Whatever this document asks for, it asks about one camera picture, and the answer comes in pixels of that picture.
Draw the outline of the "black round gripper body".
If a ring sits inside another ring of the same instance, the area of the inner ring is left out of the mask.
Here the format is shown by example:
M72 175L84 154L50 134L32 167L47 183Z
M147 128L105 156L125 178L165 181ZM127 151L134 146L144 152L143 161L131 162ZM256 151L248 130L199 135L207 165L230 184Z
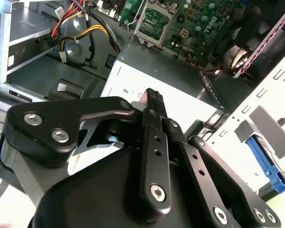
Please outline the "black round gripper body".
M138 196L138 158L114 152L53 186L41 199L31 228L192 228L195 204L185 201L178 167L170 165L171 209L151 212Z

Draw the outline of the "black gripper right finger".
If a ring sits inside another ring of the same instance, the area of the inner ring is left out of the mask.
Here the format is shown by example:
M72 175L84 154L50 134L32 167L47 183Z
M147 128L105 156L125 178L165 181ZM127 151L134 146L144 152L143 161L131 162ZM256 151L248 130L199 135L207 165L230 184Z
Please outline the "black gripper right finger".
M198 136L187 141L167 118L162 95L157 92L159 113L176 150L185 180L197 194L192 205L200 212L200 228L279 228L274 211Z

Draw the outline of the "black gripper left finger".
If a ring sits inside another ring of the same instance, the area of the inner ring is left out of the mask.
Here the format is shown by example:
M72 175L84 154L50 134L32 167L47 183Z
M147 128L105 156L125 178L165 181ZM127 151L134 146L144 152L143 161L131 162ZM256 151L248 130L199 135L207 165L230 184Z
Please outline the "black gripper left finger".
M171 209L167 117L162 95L148 88L139 102L117 96L18 104L3 127L0 161L16 176L35 205L68 176L72 157L114 144L141 155L137 200L147 213Z

